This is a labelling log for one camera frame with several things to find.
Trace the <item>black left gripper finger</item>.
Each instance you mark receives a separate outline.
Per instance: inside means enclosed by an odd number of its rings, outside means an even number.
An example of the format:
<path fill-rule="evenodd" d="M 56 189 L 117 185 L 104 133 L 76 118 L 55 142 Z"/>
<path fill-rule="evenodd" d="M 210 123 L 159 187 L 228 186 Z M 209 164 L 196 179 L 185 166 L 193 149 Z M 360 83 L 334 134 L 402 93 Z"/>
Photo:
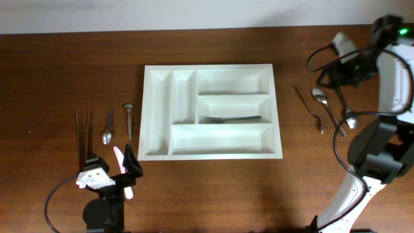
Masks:
<path fill-rule="evenodd" d="M 125 145 L 124 159 L 122 165 L 133 177 L 143 176 L 143 169 L 137 161 L 137 158 L 133 153 L 131 145 L 128 143 Z"/>
<path fill-rule="evenodd" d="M 109 165 L 101 157 L 94 157 L 86 160 L 83 171 L 86 172 L 97 168 L 102 168 L 105 173 L 109 171 Z"/>

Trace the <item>steel tablespoon long handle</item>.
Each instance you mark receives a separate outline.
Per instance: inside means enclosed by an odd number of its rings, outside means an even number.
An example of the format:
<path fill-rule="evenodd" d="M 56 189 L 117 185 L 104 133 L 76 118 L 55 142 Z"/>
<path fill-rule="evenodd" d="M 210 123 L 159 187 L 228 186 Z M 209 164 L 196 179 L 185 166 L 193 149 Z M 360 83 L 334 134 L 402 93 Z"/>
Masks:
<path fill-rule="evenodd" d="M 322 91 L 321 89 L 314 88 L 312 90 L 312 96 L 314 97 L 315 100 L 317 100 L 318 102 L 320 102 L 320 103 L 323 104 L 323 106 L 326 109 L 326 111 L 328 112 L 328 114 L 329 114 L 329 116 L 330 116 L 333 124 L 336 127 L 339 127 L 339 130 L 338 130 L 339 136 L 345 137 L 346 136 L 346 132 L 344 131 L 344 129 L 342 128 L 342 126 L 339 125 L 338 119 L 334 116 L 334 114 L 333 114 L 333 112 L 332 112 L 332 110 L 331 110 L 331 108 L 329 106 L 328 98 L 327 98 L 326 93 L 324 91 Z"/>

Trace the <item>small steel fork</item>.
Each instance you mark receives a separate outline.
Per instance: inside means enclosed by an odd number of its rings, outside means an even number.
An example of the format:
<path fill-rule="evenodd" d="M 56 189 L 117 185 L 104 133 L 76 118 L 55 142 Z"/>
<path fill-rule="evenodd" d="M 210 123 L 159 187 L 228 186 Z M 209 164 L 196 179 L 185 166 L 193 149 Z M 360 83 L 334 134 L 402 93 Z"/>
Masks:
<path fill-rule="evenodd" d="M 293 88 L 295 90 L 295 92 L 297 93 L 297 95 L 299 96 L 301 102 L 303 103 L 303 105 L 305 106 L 305 109 L 309 112 L 309 114 L 315 119 L 315 124 L 316 124 L 316 128 L 318 129 L 318 131 L 323 134 L 324 130 L 323 130 L 323 124 L 322 124 L 322 119 L 321 117 L 316 114 L 310 107 L 307 99 L 305 98 L 305 96 L 303 95 L 303 93 L 301 92 L 301 89 L 299 86 L 297 85 L 293 85 Z"/>

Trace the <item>large steel fork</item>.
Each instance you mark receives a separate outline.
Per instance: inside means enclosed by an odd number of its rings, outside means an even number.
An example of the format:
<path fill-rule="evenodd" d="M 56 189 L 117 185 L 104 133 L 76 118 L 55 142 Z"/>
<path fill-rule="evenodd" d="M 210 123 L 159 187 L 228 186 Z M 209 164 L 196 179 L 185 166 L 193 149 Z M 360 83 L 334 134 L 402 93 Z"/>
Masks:
<path fill-rule="evenodd" d="M 221 117 L 212 117 L 212 116 L 203 116 L 201 118 L 202 124 L 224 124 L 226 122 L 246 122 L 246 121 L 260 121 L 261 116 L 243 116 L 243 117 L 230 117 L 230 118 L 221 118 Z"/>

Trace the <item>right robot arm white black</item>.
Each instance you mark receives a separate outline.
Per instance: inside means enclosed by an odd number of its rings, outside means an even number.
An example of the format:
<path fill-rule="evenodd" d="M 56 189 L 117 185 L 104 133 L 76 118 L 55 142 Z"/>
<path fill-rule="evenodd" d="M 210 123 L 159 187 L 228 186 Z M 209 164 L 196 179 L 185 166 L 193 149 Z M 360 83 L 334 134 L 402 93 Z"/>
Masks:
<path fill-rule="evenodd" d="M 375 119 L 351 141 L 347 161 L 339 160 L 347 175 L 330 205 L 306 232 L 352 232 L 352 226 L 372 198 L 413 166 L 413 31 L 401 16 L 388 14 L 373 22 L 368 46 L 357 49 L 342 33 L 329 48 L 339 56 L 317 68 L 320 87 L 337 90 L 358 87 L 372 75 L 380 80 L 378 111 L 353 112 L 336 123 L 338 136 L 348 119 Z M 328 77 L 328 83 L 322 79 Z"/>

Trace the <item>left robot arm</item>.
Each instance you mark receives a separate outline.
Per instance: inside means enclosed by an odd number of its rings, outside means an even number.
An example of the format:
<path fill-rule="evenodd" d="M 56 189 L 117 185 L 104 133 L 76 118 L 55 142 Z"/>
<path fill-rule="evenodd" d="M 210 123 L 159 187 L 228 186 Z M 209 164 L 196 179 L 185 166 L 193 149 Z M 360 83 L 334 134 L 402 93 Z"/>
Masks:
<path fill-rule="evenodd" d="M 123 152 L 116 154 L 121 173 L 110 177 L 109 165 L 101 157 L 86 161 L 76 184 L 80 188 L 98 194 L 98 198 L 89 201 L 83 209 L 83 221 L 87 232 L 125 232 L 124 202 L 127 197 L 124 190 L 136 184 L 143 176 L 143 169 L 133 153 L 130 144 Z"/>

